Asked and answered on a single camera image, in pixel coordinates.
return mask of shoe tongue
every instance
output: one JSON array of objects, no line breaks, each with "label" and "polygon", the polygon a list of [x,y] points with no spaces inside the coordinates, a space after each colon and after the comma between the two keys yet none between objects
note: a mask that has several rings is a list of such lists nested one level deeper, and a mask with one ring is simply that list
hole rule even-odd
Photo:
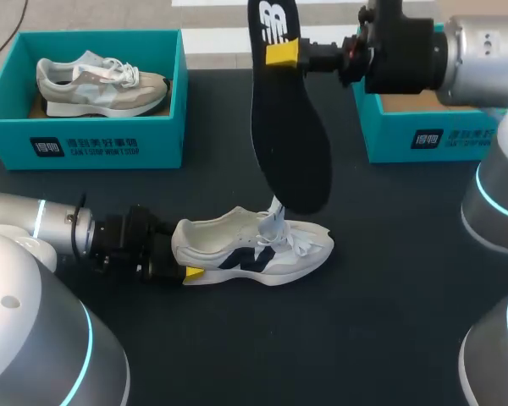
[{"label": "shoe tongue", "polygon": [[258,231],[266,239],[275,239],[285,227],[284,207],[273,197],[273,202],[268,210],[267,216],[260,221]]},{"label": "shoe tongue", "polygon": [[116,80],[121,75],[120,72],[109,70],[106,68],[101,68],[99,66],[86,65],[84,63],[79,63],[74,66],[74,72],[72,73],[72,80],[76,80],[83,72],[90,72],[96,76],[99,76],[104,79]]}]

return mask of cable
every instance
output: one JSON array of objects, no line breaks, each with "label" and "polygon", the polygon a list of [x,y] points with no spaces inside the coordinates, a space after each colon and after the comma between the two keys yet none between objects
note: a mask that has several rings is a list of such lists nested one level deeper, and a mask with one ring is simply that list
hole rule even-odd
[{"label": "cable", "polygon": [[3,43],[3,45],[0,47],[0,52],[3,51],[3,49],[9,44],[9,42],[13,39],[15,34],[17,34],[17,31],[19,31],[20,25],[23,24],[23,20],[25,19],[26,14],[26,8],[28,7],[28,0],[25,0],[25,6],[23,7],[23,13],[20,15],[19,23],[15,27],[14,32],[11,33],[11,36]]}]

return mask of black cable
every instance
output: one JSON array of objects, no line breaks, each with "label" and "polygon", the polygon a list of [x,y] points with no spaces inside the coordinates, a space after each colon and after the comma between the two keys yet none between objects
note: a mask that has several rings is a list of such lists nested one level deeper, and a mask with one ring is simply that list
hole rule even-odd
[{"label": "black cable", "polygon": [[85,202],[86,202],[86,193],[81,195],[79,204],[75,208],[74,216],[71,219],[71,249],[74,251],[74,257],[79,263],[82,263],[83,259],[81,258],[79,249],[77,248],[77,238],[75,237],[75,230],[77,229],[77,218],[79,217],[79,210],[81,210],[82,207],[85,207]]},{"label": "black cable", "polygon": [[28,7],[28,0],[25,0],[25,6],[23,7],[23,13],[20,15],[19,23],[15,27],[14,32],[11,33],[11,36],[9,36],[8,40],[3,43],[3,45],[0,47],[0,52],[9,44],[9,42],[13,39],[15,34],[17,34],[17,31],[19,31],[20,25],[23,24],[23,20],[25,19],[26,14],[26,8]]}]

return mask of robot arm cover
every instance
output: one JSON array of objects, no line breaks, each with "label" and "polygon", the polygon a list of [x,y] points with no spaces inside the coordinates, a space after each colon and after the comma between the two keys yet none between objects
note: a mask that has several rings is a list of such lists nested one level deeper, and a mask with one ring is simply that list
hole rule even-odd
[{"label": "robot arm cover", "polygon": [[[74,206],[0,193],[0,224],[23,228],[32,237],[47,241],[59,254],[72,255],[71,228]],[[77,217],[75,239],[79,252],[90,250],[94,220],[82,208]]]}]

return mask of shoe sole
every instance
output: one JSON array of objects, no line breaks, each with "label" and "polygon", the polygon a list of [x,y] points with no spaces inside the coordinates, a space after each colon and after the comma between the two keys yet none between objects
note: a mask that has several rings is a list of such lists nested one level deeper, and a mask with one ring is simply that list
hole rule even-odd
[{"label": "shoe sole", "polygon": [[327,256],[323,258],[319,263],[309,266],[308,268],[302,269],[298,272],[286,273],[284,275],[270,275],[265,273],[258,272],[250,272],[243,271],[242,269],[216,269],[216,270],[205,270],[203,272],[203,276],[192,279],[189,282],[184,282],[185,286],[199,286],[199,285],[211,285],[214,283],[222,283],[226,282],[230,279],[236,279],[238,277],[243,277],[247,279],[252,279],[259,283],[263,283],[267,286],[279,286],[284,285],[286,283],[294,282],[297,279],[308,275],[312,271],[318,269],[323,263],[329,258],[331,252]]},{"label": "shoe sole", "polygon": [[158,110],[160,105],[165,104],[166,97],[162,97],[145,106],[131,108],[128,110],[114,110],[112,108],[92,106],[90,104],[55,103],[48,101],[44,109],[48,117],[83,117],[87,115],[98,115],[111,118],[137,117],[148,114],[153,109]]}]

